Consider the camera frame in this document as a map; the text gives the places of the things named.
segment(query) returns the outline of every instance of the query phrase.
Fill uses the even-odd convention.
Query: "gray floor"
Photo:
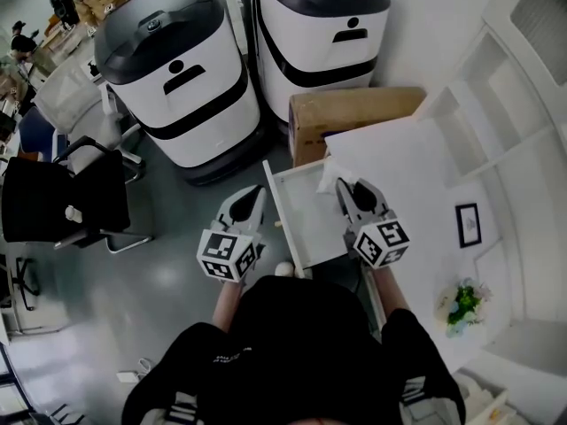
[[[202,229],[231,193],[257,183],[268,187],[260,161],[225,181],[194,188],[149,139],[137,152],[147,173],[128,186],[130,218],[135,230],[152,232],[155,241],[118,255],[102,242],[58,252],[40,244],[11,246],[11,257],[24,253],[36,260],[42,304],[62,305],[70,323],[56,335],[15,339],[8,348],[40,411],[68,403],[95,423],[120,423],[131,387],[120,384],[116,372],[137,369],[142,357],[159,360],[181,331],[211,318],[220,284],[205,277],[195,259]],[[275,172],[291,165],[283,146],[267,159]],[[274,226],[270,194],[265,215],[266,249],[249,283],[289,258],[284,233]],[[41,317],[48,308],[40,304],[31,313]]]

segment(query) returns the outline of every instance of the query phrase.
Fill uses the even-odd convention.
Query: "white drawer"
[[[272,174],[263,162],[268,184],[276,202],[285,238],[290,246],[298,276],[314,265],[346,254],[343,234],[346,217],[337,197],[318,194],[324,160]]]

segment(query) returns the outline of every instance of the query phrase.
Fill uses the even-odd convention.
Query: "picture frame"
[[[459,228],[459,245],[462,249],[482,243],[480,219],[476,203],[458,205],[454,208]]]

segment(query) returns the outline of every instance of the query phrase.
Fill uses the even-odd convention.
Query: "flower bouquet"
[[[447,336],[460,336],[467,326],[483,323],[483,305],[492,296],[488,287],[469,277],[443,290],[435,315],[446,324]]]

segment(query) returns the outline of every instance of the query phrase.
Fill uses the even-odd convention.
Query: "white ball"
[[[282,261],[276,266],[275,275],[278,277],[293,277],[295,267],[289,261]]]

